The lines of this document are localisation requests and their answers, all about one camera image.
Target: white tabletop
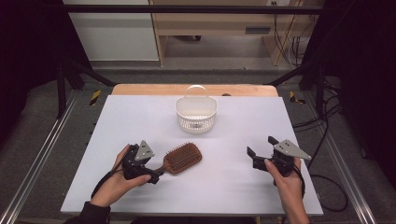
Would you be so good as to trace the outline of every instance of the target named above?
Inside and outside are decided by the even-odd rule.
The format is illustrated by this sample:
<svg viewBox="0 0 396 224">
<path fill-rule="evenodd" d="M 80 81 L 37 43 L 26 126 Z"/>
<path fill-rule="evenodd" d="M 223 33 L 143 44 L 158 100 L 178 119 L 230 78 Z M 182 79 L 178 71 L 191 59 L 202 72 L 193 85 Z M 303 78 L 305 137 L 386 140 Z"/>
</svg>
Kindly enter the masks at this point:
<svg viewBox="0 0 396 224">
<path fill-rule="evenodd" d="M 185 133 L 177 123 L 179 96 L 115 96 L 106 100 L 61 211 L 78 213 L 97 182 L 111 169 L 127 144 L 146 140 L 157 169 L 169 150 L 193 142 L 203 159 L 179 175 L 165 173 L 156 184 L 127 192 L 112 212 L 139 216 L 265 216 L 284 214 L 273 178 L 252 168 L 247 146 L 270 158 L 268 135 L 298 145 L 280 97 L 215 97 L 216 123 L 207 133 Z M 322 215 L 311 178 L 302 165 L 308 215 Z"/>
</svg>

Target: wooden hairbrush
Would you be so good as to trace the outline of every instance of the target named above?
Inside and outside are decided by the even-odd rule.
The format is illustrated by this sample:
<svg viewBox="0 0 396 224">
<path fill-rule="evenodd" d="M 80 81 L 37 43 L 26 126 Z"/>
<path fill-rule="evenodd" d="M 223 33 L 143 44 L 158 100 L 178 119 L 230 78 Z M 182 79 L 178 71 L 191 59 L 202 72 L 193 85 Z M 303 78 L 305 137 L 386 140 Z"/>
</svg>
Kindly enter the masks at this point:
<svg viewBox="0 0 396 224">
<path fill-rule="evenodd" d="M 163 166 L 156 172 L 163 174 L 164 171 L 176 175 L 198 163 L 202 154 L 194 143 L 185 143 L 169 151 L 163 158 Z"/>
</svg>

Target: white basket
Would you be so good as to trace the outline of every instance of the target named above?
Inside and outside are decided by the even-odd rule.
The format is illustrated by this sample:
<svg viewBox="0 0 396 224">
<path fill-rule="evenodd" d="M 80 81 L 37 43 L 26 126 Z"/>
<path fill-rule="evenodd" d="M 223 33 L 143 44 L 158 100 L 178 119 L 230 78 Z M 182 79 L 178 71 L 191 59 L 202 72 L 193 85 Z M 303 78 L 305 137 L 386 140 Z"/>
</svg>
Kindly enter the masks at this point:
<svg viewBox="0 0 396 224">
<path fill-rule="evenodd" d="M 188 96 L 193 88 L 205 90 L 206 96 Z M 177 99 L 176 112 L 180 127 L 187 133 L 205 133 L 215 124 L 218 102 L 209 97 L 201 85 L 192 85 L 185 91 L 184 97 Z"/>
</svg>

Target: human hand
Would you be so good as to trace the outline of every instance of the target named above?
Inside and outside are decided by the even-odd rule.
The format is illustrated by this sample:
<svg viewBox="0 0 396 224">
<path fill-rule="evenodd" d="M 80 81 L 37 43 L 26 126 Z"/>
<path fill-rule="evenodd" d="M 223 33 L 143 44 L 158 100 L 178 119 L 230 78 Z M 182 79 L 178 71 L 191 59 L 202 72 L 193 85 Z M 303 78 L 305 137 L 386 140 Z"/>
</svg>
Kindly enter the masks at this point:
<svg viewBox="0 0 396 224">
<path fill-rule="evenodd" d="M 117 166 L 123 155 L 128 151 L 128 148 L 129 145 L 127 145 L 117 155 L 113 168 Z M 91 204 L 108 207 L 122 197 L 122 195 L 124 195 L 128 190 L 136 186 L 143 185 L 151 179 L 151 175 L 141 175 L 137 178 L 126 180 L 121 169 L 122 166 L 120 166 L 117 171 L 99 188 L 91 199 Z"/>
<path fill-rule="evenodd" d="M 299 170 L 301 169 L 300 159 L 294 158 L 294 164 Z M 269 160 L 265 160 L 265 166 L 276 182 L 283 210 L 290 223 L 309 223 L 303 204 L 300 177 L 294 171 L 287 176 L 282 176 L 276 166 Z"/>
</svg>

